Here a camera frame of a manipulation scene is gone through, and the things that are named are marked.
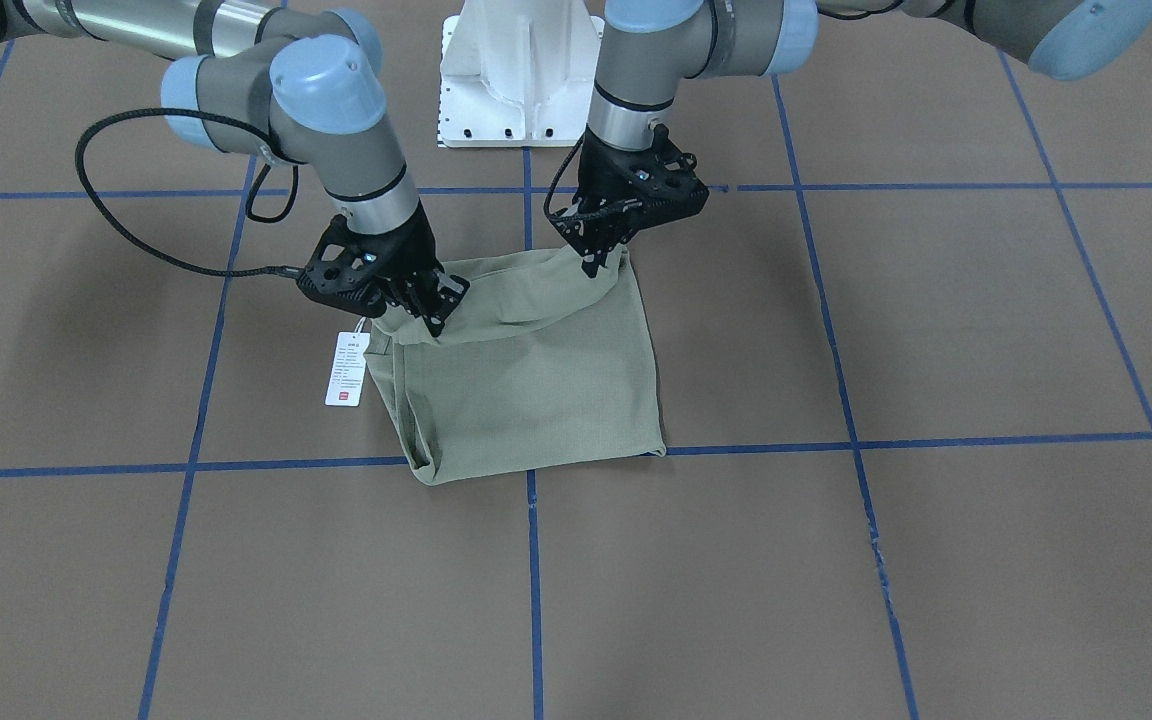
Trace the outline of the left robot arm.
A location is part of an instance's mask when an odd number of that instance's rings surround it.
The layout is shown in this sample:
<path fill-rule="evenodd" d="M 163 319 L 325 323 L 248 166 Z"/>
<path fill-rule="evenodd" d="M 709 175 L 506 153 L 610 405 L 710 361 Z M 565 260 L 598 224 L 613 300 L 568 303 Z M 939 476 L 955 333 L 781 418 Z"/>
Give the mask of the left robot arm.
<path fill-rule="evenodd" d="M 820 20 L 943 20 L 1058 81 L 1092 76 L 1152 23 L 1152 1 L 609 1 L 571 205 L 550 223 L 596 276 L 637 232 L 708 200 L 666 120 L 680 83 L 799 69 Z"/>

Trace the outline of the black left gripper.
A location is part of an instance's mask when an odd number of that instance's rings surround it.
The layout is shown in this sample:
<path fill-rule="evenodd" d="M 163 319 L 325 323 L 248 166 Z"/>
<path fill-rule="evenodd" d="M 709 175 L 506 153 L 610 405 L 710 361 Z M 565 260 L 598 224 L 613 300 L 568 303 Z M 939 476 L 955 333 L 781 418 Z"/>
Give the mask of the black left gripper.
<path fill-rule="evenodd" d="M 708 185 L 696 176 L 696 158 L 681 151 L 667 128 L 652 128 L 639 151 L 613 147 L 586 129 L 579 154 L 579 182 L 571 209 L 561 213 L 561 236 L 581 256 L 581 270 L 594 279 L 609 255 L 637 232 L 695 217 L 708 200 Z"/>

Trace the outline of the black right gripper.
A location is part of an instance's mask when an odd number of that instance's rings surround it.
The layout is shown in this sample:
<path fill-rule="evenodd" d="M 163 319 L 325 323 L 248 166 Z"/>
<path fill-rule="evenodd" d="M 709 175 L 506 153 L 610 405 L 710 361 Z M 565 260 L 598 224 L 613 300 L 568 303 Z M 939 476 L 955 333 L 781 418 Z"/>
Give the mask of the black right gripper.
<path fill-rule="evenodd" d="M 314 255 L 296 279 L 306 300 L 347 313 L 384 313 L 402 306 L 442 336 L 449 316 L 465 300 L 467 279 L 445 273 L 435 260 L 435 240 L 424 211 L 393 232 L 361 234 L 335 214 Z"/>

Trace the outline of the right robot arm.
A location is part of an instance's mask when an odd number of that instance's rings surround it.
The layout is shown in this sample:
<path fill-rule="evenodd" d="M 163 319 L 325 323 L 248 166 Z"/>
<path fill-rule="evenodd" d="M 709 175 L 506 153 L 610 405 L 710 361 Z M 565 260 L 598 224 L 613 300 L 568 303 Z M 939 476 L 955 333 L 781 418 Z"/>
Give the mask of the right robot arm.
<path fill-rule="evenodd" d="M 306 300 L 379 318 L 391 306 L 439 336 L 468 291 L 435 259 L 419 190 L 387 118 L 381 41 L 358 12 L 257 1 L 0 1 L 0 44 L 94 38 L 168 60 L 160 101 L 182 141 L 314 170 L 335 215 L 302 266 L 260 266 Z"/>

